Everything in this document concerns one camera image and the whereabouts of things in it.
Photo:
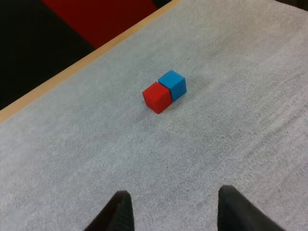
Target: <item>table surface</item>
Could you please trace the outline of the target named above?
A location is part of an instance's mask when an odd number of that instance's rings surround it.
[[[307,64],[308,12],[182,0],[0,124],[0,230],[82,230],[126,189],[137,231],[214,231],[223,184],[307,230]],[[170,69],[187,93],[157,115]]]

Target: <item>wooden table edge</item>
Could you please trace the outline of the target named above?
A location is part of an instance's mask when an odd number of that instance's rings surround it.
[[[124,31],[122,34],[118,35],[108,43],[104,44],[100,48],[96,49],[86,57],[82,58],[78,62],[74,63],[67,69],[63,70],[62,72],[58,73],[54,77],[50,78],[46,82],[42,83],[38,87],[34,88],[32,91],[27,93],[26,95],[22,96],[15,102],[11,103],[7,107],[3,108],[0,111],[0,123],[4,122],[33,101],[41,97],[42,95],[46,94],[48,91],[53,89],[54,87],[58,86],[60,83],[64,82],[65,80],[69,79],[73,74],[77,73],[82,68],[88,66],[91,62],[93,62],[98,57],[102,56],[117,44],[121,43],[122,41],[126,40],[131,35],[135,34],[137,31],[142,29],[143,27],[149,25],[151,22],[155,21],[157,18],[162,16],[164,13],[172,9],[176,6],[180,0],[172,0],[162,8],[158,9],[151,15],[147,16],[131,28]]]

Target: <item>red background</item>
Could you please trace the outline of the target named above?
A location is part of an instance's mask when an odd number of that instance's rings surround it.
[[[98,48],[157,10],[152,0],[43,0]]]

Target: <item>blue cube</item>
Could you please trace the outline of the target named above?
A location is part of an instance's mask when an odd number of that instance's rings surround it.
[[[174,70],[168,71],[158,82],[170,90],[173,102],[186,93],[185,78]]]

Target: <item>cube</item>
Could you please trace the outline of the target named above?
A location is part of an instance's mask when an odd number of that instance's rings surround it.
[[[172,104],[168,88],[155,82],[142,92],[145,104],[156,113],[161,113]]]
[[[158,82],[170,90],[173,102],[186,92],[185,78],[174,70],[168,71],[159,78]]]

